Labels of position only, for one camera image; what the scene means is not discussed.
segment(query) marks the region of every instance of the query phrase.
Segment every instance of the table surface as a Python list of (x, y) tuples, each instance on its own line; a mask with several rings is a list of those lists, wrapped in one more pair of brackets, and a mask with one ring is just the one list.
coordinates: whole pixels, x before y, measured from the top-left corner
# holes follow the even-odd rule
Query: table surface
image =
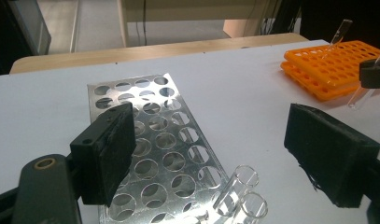
[(78, 53), (32, 56), (17, 60), (13, 64), (10, 74), (64, 67), (77, 67), (91, 64), (138, 61), (225, 49), (261, 47), (301, 42), (306, 40), (307, 39), (301, 35), (289, 33), (281, 35), (258, 35), (239, 38), (194, 41), (125, 49), (106, 49)]
[[(354, 112), (346, 106), (350, 96), (320, 103), (280, 69), (286, 50), (324, 44), (305, 41), (0, 76), (0, 193), (18, 185), (27, 162), (69, 153), (69, 143), (90, 124), (87, 84), (167, 72), (226, 173), (248, 164), (260, 174), (255, 191), (269, 206), (263, 223), (367, 223), (366, 197), (360, 208), (337, 208), (314, 191), (283, 146), (291, 103), (322, 109), (380, 143), (380, 91)], [(84, 223), (98, 223), (97, 208), (79, 204)]]

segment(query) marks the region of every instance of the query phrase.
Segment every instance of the glass test tube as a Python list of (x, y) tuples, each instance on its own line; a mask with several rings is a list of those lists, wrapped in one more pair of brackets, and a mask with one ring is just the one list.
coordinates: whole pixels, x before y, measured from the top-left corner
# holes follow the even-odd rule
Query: glass test tube
[[(377, 67), (380, 64), (380, 55), (379, 57), (375, 60), (375, 64), (373, 67)], [(349, 100), (349, 103), (347, 105), (354, 109), (354, 110), (359, 110), (363, 107), (364, 103), (370, 98), (371, 95), (373, 95), (374, 89), (365, 89), (362, 88), (361, 86), (358, 87), (356, 92), (353, 94), (352, 98)]]
[(259, 224), (268, 213), (268, 204), (258, 193), (248, 192), (239, 201), (232, 224)]
[(334, 37), (332, 38), (332, 41), (330, 42), (329, 46), (326, 49), (326, 54), (322, 57), (322, 59), (325, 59), (330, 52), (334, 50), (334, 48), (341, 43), (341, 41), (344, 39), (345, 34), (350, 28), (350, 25), (353, 22), (351, 20), (343, 20), (341, 25), (339, 26), (337, 32), (335, 33)]
[(213, 208), (223, 217), (231, 217), (240, 198), (259, 183), (259, 176), (248, 165), (236, 167), (230, 181), (218, 196)]

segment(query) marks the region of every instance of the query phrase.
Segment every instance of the white table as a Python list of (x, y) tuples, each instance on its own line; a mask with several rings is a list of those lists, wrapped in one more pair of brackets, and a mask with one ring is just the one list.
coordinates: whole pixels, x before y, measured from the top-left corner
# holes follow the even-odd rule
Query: white table
[[(279, 65), (288, 49), (310, 41), (171, 58), (109, 63), (0, 77), (0, 193), (18, 185), (27, 162), (68, 155), (89, 124), (87, 84), (169, 73), (206, 139), (230, 175), (239, 164), (260, 174), (257, 191), (269, 204), (268, 223), (366, 223), (360, 209), (333, 205), (315, 192), (283, 146), (290, 103), (317, 107), (380, 143), (380, 91), (353, 112), (349, 97), (320, 103), (287, 78)], [(98, 223), (95, 206), (80, 206), (84, 223)]]

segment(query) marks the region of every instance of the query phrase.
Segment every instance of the black mount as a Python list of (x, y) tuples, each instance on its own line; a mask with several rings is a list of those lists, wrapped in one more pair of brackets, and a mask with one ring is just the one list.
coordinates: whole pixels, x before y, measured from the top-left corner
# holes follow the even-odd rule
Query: black mount
[(380, 89), (380, 62), (375, 59), (362, 62), (359, 66), (359, 80), (362, 88)]
[(306, 105), (291, 105), (285, 147), (316, 189), (338, 207), (372, 200), (370, 223), (380, 223), (380, 144), (338, 119)]
[(135, 149), (132, 104), (107, 110), (70, 148), (23, 167), (19, 186), (0, 195), (0, 223), (81, 223), (79, 197), (111, 205)]

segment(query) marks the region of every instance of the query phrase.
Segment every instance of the transparent tube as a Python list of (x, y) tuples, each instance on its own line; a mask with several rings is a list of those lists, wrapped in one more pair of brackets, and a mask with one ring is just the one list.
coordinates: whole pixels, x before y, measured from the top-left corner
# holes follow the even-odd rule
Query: transparent tube
[[(373, 67), (377, 67), (380, 64), (380, 55), (375, 60), (375, 64)], [(350, 98), (349, 103), (347, 103), (347, 106), (352, 108), (353, 110), (359, 110), (363, 107), (365, 102), (370, 98), (370, 96), (373, 95), (373, 92), (375, 89), (365, 89), (362, 87), (358, 87), (358, 89), (353, 94), (352, 98)]]
[(330, 42), (329, 47), (326, 49), (326, 54), (323, 56), (323, 59), (326, 58), (330, 52), (334, 50), (334, 48), (341, 43), (341, 41), (344, 39), (345, 34), (350, 28), (350, 25), (352, 25), (351, 20), (343, 20), (341, 22), (341, 25), (339, 26), (337, 32), (335, 33), (334, 37), (332, 38), (332, 41)]
[(223, 217), (232, 217), (240, 198), (259, 183), (259, 176), (247, 165), (236, 167), (230, 181), (218, 196), (213, 208)]
[(259, 224), (268, 214), (268, 204), (258, 193), (248, 192), (239, 201), (233, 224)]

